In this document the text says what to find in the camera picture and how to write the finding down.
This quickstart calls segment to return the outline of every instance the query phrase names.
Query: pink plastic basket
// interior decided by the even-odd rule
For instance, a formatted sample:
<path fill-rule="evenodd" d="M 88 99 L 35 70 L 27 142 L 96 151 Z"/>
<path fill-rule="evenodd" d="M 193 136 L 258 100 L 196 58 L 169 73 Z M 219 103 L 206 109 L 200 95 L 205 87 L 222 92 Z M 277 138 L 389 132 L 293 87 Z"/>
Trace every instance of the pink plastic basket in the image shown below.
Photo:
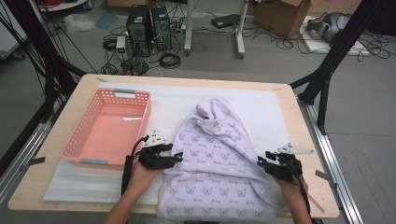
<path fill-rule="evenodd" d="M 122 170 L 125 156 L 146 135 L 150 112 L 148 91 L 97 89 L 62 158 L 77 166 Z"/>

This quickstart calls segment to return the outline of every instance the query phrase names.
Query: floor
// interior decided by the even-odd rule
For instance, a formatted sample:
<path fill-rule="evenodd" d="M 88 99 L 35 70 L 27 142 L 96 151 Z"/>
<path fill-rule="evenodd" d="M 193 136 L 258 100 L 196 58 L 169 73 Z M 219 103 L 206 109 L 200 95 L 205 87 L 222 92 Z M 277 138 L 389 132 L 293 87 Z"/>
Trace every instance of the floor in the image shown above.
<path fill-rule="evenodd" d="M 81 13 L 79 9 L 66 11 Z M 104 64 L 103 36 L 126 22 L 121 12 L 94 9 L 86 12 L 93 21 L 103 21 L 102 29 L 69 34 L 95 70 Z M 210 27 L 210 14 L 193 20 L 194 24 Z M 252 18 L 247 18 L 251 27 Z M 60 35 L 71 63 L 85 71 L 92 69 L 81 58 L 64 35 Z M 291 83 L 318 68 L 326 55 L 302 54 L 296 46 L 280 49 L 282 42 L 272 41 L 269 35 L 245 38 L 246 56 L 240 60 L 231 35 L 202 32 L 194 35 L 192 52 L 179 53 L 181 66 L 175 70 L 161 70 L 162 77 L 241 80 L 253 82 Z M 394 42 L 387 46 L 396 52 Z M 393 223 L 396 220 L 396 57 L 388 59 L 369 56 L 362 62 L 347 56 L 335 71 L 330 88 L 326 117 L 326 131 L 334 154 L 365 223 Z M 147 76 L 158 77 L 151 69 Z M 30 61 L 0 62 L 0 157 L 4 155 L 29 119 L 41 106 L 44 96 Z M 0 204 L 2 223 L 97 223 L 105 214 L 94 213 L 37 213 L 10 211 L 9 196 Z M 136 223 L 156 223 L 152 217 L 138 218 Z M 325 223 L 347 223 L 343 215 L 324 219 Z M 275 223 L 291 223 L 281 218 Z"/>

